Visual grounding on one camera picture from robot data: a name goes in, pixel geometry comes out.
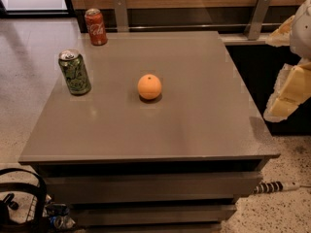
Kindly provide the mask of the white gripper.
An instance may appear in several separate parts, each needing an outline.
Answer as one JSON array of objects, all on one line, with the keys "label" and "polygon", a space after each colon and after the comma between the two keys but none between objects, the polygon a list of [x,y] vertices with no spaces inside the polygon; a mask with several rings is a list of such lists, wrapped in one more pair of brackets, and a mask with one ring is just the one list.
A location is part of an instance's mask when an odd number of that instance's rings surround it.
[{"label": "white gripper", "polygon": [[291,52],[302,58],[297,65],[283,66],[266,104],[264,119],[280,122],[311,97],[311,0],[305,0],[265,42],[272,47],[290,45]]}]

